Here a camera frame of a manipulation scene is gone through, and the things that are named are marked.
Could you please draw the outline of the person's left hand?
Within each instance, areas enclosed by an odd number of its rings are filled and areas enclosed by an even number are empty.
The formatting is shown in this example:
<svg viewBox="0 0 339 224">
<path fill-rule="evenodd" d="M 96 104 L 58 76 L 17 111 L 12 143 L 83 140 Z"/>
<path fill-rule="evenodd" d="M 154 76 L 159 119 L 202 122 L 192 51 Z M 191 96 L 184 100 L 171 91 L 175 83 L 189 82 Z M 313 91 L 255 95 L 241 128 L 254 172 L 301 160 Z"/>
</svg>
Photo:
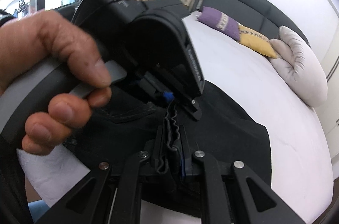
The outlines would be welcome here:
<svg viewBox="0 0 339 224">
<path fill-rule="evenodd" d="M 46 113 L 37 112 L 27 118 L 22 148 L 37 155 L 50 154 L 75 129 L 85 126 L 93 109 L 107 105 L 111 99 L 111 77 L 95 41 L 53 10 L 42 10 L 1 26 L 1 92 L 49 55 L 65 61 L 78 79 L 95 89 L 86 99 L 56 95 Z"/>
</svg>

